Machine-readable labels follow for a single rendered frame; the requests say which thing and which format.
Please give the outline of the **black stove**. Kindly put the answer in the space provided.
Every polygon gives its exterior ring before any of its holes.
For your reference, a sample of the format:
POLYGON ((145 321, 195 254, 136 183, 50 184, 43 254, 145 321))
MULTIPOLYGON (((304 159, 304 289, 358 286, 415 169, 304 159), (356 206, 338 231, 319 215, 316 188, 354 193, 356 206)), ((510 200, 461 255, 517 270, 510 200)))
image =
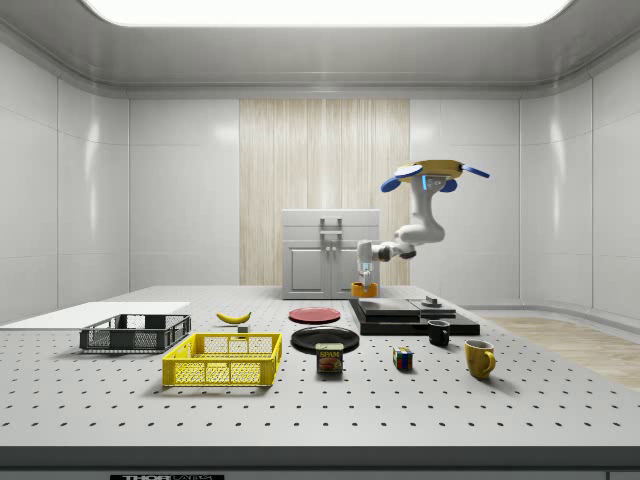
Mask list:
POLYGON ((427 335, 430 320, 450 323, 452 335, 479 335, 480 325, 438 299, 360 298, 350 300, 362 335, 427 335))

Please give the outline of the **white cabinet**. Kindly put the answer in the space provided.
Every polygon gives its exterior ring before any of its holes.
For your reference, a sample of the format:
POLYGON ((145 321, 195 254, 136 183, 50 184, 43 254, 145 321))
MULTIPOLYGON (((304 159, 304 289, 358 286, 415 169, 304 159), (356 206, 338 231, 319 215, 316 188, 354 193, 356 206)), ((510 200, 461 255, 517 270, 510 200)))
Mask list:
POLYGON ((284 209, 282 297, 349 299, 357 242, 379 241, 377 209, 284 209))

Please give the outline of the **red plate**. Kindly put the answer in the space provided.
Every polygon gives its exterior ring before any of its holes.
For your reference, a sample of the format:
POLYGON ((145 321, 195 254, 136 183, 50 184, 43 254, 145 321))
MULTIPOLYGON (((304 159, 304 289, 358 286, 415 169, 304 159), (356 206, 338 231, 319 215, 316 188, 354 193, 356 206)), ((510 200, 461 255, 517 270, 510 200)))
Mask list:
POLYGON ((289 319, 302 324, 327 324, 338 321, 341 313, 328 307, 303 307, 289 312, 289 319))

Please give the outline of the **black plate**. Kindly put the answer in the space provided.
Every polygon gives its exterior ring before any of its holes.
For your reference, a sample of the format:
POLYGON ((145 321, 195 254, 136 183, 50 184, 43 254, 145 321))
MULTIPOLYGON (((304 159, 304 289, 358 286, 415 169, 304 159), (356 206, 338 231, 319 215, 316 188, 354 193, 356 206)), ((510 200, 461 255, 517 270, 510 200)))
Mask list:
POLYGON ((314 326, 295 331, 291 335, 291 343, 299 351, 309 354, 315 353, 317 343, 341 343, 344 352, 350 352, 359 346, 359 336, 341 327, 314 326))

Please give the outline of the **flat-sided can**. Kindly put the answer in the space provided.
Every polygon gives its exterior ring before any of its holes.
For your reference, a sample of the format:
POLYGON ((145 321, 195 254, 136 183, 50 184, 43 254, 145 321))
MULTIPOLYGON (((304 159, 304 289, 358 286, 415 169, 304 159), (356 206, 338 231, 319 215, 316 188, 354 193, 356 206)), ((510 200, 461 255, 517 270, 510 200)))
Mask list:
POLYGON ((316 343, 316 365, 318 373, 341 373, 343 371, 342 343, 316 343))

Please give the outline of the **black mug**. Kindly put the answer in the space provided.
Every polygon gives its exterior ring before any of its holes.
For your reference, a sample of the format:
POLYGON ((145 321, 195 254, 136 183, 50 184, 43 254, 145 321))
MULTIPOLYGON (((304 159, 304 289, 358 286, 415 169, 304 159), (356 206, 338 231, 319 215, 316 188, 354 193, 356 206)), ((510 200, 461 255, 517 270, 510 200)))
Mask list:
POLYGON ((450 323, 445 320, 429 320, 427 325, 430 343, 446 347, 450 341, 450 323))

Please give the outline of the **yellow mug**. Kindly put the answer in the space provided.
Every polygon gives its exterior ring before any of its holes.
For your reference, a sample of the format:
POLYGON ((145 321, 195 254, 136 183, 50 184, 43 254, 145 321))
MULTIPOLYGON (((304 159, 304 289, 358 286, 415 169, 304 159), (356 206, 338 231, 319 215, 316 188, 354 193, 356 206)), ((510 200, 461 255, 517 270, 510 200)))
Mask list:
POLYGON ((483 340, 469 339, 464 344, 468 370, 478 379, 486 379, 496 366, 494 346, 483 340))

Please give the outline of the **yellow basket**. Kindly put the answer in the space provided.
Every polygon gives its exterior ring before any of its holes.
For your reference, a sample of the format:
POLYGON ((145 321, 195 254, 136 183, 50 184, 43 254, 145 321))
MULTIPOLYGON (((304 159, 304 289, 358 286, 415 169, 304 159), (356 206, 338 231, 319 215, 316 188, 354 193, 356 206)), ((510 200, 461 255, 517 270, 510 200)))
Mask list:
POLYGON ((194 333, 162 358, 165 386, 270 386, 280 333, 194 333))

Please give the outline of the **dark grey basket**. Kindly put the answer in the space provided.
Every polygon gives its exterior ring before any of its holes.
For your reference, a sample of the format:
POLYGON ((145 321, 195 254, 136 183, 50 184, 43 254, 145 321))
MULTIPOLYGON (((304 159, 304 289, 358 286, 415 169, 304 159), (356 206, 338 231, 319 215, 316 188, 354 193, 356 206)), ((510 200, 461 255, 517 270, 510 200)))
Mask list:
POLYGON ((164 352, 190 330, 189 315, 119 314, 84 327, 80 348, 107 353, 164 352))

